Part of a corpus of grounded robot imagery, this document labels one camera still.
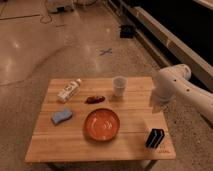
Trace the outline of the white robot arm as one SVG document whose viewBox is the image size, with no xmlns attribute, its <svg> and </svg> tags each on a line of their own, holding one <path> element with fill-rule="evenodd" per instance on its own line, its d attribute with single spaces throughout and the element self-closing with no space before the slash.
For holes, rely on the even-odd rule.
<svg viewBox="0 0 213 171">
<path fill-rule="evenodd" d="M 158 103 L 167 103 L 173 95 L 190 102 L 211 124 L 213 124 L 213 93 L 189 82 L 191 69 L 186 64 L 162 68 L 155 77 L 152 95 Z"/>
</svg>

